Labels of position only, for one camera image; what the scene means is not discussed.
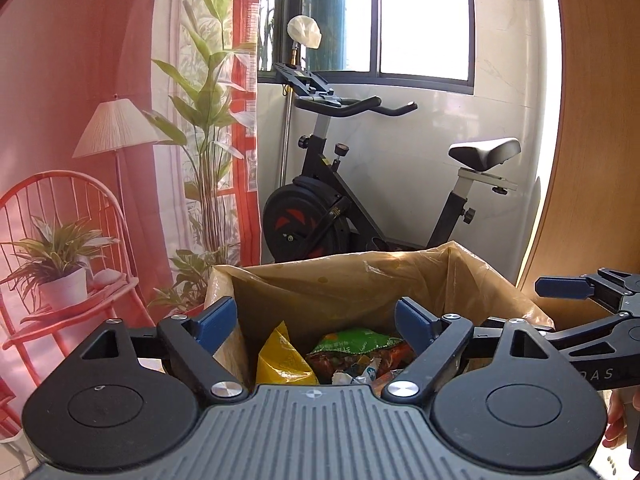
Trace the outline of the person right hand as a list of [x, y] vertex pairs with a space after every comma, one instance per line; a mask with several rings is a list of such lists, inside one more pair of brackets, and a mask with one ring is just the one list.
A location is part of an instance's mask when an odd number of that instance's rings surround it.
[[623, 389], [613, 390], [608, 400], [608, 426], [606, 427], [602, 445], [606, 448], [618, 448], [624, 443], [634, 445], [637, 431], [629, 430], [625, 415], [625, 399], [627, 393]]

